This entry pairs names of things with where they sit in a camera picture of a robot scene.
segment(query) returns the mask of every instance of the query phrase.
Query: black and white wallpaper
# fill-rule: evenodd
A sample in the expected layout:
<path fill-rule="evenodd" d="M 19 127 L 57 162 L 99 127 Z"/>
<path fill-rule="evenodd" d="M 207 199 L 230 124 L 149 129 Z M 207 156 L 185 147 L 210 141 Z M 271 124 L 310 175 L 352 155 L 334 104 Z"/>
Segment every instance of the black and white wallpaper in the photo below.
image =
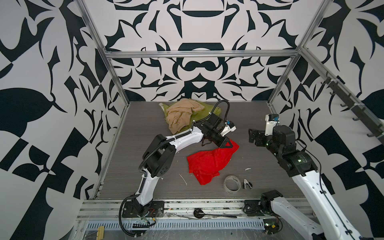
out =
<path fill-rule="evenodd" d="M 108 51 L 295 49 L 321 0 L 86 0 Z M 131 101 L 268 100 L 289 57 L 114 59 Z"/>
<path fill-rule="evenodd" d="M 134 58 L 112 64 L 130 101 L 268 100 L 289 57 Z"/>
<path fill-rule="evenodd" d="M 2 239 L 60 239 L 124 103 L 73 0 L 0 2 Z"/>
<path fill-rule="evenodd" d="M 335 0 L 308 44 L 380 119 L 384 119 L 384 5 L 380 0 Z M 322 165 L 322 179 L 364 237 L 384 237 L 384 146 L 301 58 L 273 105 Z"/>

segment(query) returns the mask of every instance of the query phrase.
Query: black and white pattern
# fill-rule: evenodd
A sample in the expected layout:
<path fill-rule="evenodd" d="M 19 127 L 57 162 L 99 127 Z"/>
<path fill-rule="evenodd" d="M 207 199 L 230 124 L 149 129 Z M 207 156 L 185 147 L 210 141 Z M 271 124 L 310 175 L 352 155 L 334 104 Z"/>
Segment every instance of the black and white pattern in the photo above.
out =
<path fill-rule="evenodd" d="M 335 0 L 308 44 L 374 114 L 384 119 L 383 2 Z M 301 58 L 273 105 L 298 143 L 322 164 L 322 177 L 364 237 L 384 237 L 384 146 Z"/>
<path fill-rule="evenodd" d="M 289 57 L 114 59 L 130 101 L 268 100 Z"/>
<path fill-rule="evenodd" d="M 86 0 L 110 51 L 291 49 L 321 0 Z"/>
<path fill-rule="evenodd" d="M 124 103 L 73 0 L 1 1 L 0 15 L 2 238 L 60 239 Z"/>

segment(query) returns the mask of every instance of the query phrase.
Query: roll of tape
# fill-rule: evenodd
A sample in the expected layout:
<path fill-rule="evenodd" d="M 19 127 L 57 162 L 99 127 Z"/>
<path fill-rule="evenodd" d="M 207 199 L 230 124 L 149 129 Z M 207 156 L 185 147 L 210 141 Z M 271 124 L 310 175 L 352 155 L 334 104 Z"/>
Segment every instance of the roll of tape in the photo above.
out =
<path fill-rule="evenodd" d="M 226 182 L 228 181 L 228 180 L 232 180 L 232 181 L 234 181 L 235 183 L 236 183 L 236 185 L 237 185 L 237 190 L 230 190 L 228 187 L 227 187 L 227 185 L 226 185 Z M 241 182 L 240 182 L 240 180 L 236 177 L 236 176 L 233 176 L 233 175 L 230 175 L 230 176 L 228 176 L 228 177 L 226 177 L 225 178 L 225 180 L 224 180 L 224 190 L 227 192 L 227 193 L 229 193 L 229 194 L 235 194 L 237 191 L 239 191 L 240 190 L 240 188 L 241 188 Z"/>

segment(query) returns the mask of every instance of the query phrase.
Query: spoon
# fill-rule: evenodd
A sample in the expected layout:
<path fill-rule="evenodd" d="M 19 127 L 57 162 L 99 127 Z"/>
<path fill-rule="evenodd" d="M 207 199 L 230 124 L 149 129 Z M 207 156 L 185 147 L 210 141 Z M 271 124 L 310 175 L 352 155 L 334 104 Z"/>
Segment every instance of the spoon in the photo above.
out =
<path fill-rule="evenodd" d="M 220 217 L 229 217 L 229 218 L 237 218 L 237 216 L 233 216 L 233 215 L 205 214 L 205 213 L 203 212 L 203 210 L 201 210 L 201 209 L 195 209 L 194 212 L 193 212 L 193 215 L 195 216 L 195 218 L 202 218 L 202 217 L 204 217 L 205 215 L 209 215 L 209 216 L 220 216 Z"/>

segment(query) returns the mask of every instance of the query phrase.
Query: olive green fabric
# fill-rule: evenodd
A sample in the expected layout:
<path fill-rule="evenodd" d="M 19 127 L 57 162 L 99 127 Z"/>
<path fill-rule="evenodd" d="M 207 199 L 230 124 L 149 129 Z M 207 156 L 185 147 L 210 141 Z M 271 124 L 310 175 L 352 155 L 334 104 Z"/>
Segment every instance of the olive green fabric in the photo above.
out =
<path fill-rule="evenodd" d="M 206 104 L 206 103 L 199 102 L 199 101 L 197 101 L 197 102 L 200 103 L 201 105 L 203 105 L 204 109 L 201 110 L 201 111 L 198 111 L 198 112 L 193 112 L 192 115 L 191 115 L 191 120 L 189 122 L 189 126 L 183 127 L 179 132 L 183 132 L 183 131 L 189 129 L 190 127 L 192 127 L 193 120 L 197 121 L 197 120 L 200 120 L 200 119 L 205 118 L 206 116 L 208 116 L 208 114 L 212 111 L 212 108 L 214 107 L 213 105 L 210 105 L 210 104 Z M 173 104 L 175 104 L 175 103 L 172 103 L 172 104 L 170 104 L 168 106 L 168 105 L 163 103 L 162 109 L 164 111 L 164 115 L 165 115 L 165 120 L 166 121 L 167 121 L 167 115 L 168 115 L 167 114 L 167 109 L 170 106 L 172 106 Z M 221 109 L 219 107 L 216 107 L 215 111 L 214 111 L 214 114 L 216 114 L 217 116 L 220 116 L 220 113 L 221 113 Z"/>

